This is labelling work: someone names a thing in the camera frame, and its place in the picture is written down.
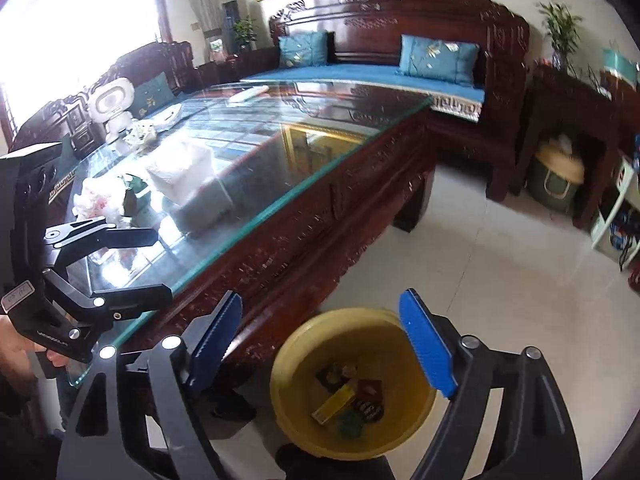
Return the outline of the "person left hand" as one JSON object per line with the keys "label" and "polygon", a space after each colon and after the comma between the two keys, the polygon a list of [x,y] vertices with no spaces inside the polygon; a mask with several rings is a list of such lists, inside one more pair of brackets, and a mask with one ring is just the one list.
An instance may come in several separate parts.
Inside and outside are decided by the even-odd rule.
{"label": "person left hand", "polygon": [[44,348],[17,333],[11,320],[1,317],[1,369],[2,372],[28,375],[30,368],[28,352],[44,353],[54,367],[63,367],[68,363],[66,356]]}

